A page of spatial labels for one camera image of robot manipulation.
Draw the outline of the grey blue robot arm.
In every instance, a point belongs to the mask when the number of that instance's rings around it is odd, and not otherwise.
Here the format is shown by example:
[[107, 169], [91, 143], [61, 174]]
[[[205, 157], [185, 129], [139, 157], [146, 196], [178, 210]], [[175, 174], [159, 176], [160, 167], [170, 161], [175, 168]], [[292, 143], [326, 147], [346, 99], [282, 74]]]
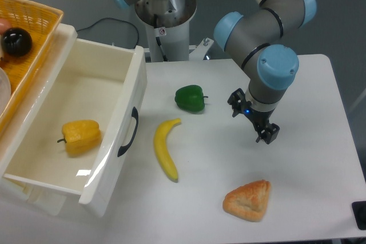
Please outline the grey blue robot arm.
[[[189, 22], [196, 0], [114, 0], [118, 7], [134, 7], [145, 25], [153, 62], [185, 61], [190, 56]], [[299, 69], [296, 53], [278, 40], [299, 29], [316, 14], [316, 0], [256, 0], [259, 11], [250, 17], [238, 12], [223, 16], [214, 28], [214, 41], [249, 77], [246, 91], [233, 92], [233, 114], [252, 123], [258, 140], [274, 141], [280, 128], [270, 122]]]

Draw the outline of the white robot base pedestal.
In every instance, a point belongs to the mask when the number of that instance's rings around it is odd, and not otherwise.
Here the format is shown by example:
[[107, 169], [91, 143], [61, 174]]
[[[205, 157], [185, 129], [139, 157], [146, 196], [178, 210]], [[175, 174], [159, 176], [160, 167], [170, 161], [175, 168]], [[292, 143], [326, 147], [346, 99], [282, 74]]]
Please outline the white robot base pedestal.
[[214, 40], [190, 45], [190, 21], [196, 0], [140, 0], [135, 12], [144, 24], [151, 62], [199, 61], [207, 57]]

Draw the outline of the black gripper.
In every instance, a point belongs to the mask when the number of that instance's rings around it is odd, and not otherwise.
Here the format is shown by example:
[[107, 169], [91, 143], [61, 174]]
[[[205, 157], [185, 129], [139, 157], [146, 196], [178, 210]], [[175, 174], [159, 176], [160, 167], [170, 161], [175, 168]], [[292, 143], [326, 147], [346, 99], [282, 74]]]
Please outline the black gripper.
[[269, 117], [272, 115], [272, 112], [255, 110], [251, 101], [245, 99], [245, 93], [242, 89], [235, 90], [229, 96], [227, 103], [231, 106], [232, 117], [243, 114], [252, 122], [258, 133], [256, 143], [264, 141], [269, 145], [277, 138], [280, 127], [275, 123], [269, 123]]

